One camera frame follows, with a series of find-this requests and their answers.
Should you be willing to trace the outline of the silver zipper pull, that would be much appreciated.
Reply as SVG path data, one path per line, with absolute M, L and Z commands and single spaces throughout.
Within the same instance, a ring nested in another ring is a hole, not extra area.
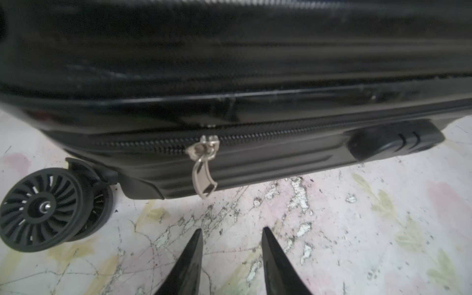
M 202 135 L 199 142 L 186 149 L 186 154 L 194 161 L 192 184 L 195 192 L 202 199 L 209 198 L 218 186 L 211 176 L 208 163 L 216 158 L 219 149 L 220 140 L 216 135 Z

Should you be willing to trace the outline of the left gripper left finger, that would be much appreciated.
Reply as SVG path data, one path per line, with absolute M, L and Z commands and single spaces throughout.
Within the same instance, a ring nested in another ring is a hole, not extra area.
M 202 230 L 197 229 L 155 295 L 197 295 L 199 293 L 203 245 Z

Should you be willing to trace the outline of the floral pink table mat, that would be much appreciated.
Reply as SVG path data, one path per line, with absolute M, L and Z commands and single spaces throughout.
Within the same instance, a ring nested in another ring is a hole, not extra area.
M 472 119 L 429 151 L 220 191 L 116 204 L 91 237 L 39 253 L 1 246 L 4 295 L 151 295 L 196 229 L 200 293 L 264 294 L 270 227 L 315 295 L 472 292 Z

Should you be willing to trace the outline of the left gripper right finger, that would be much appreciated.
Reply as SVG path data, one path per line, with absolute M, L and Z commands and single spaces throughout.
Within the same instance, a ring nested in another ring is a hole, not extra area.
M 263 229 L 262 251 L 268 295 L 311 295 L 269 227 Z

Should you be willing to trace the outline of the black ribbed hard-shell suitcase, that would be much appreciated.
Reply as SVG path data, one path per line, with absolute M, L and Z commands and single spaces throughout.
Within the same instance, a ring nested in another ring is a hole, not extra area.
M 16 183 L 1 239 L 37 252 L 135 200 L 404 156 L 472 111 L 470 1 L 2 1 L 1 109 L 68 153 Z

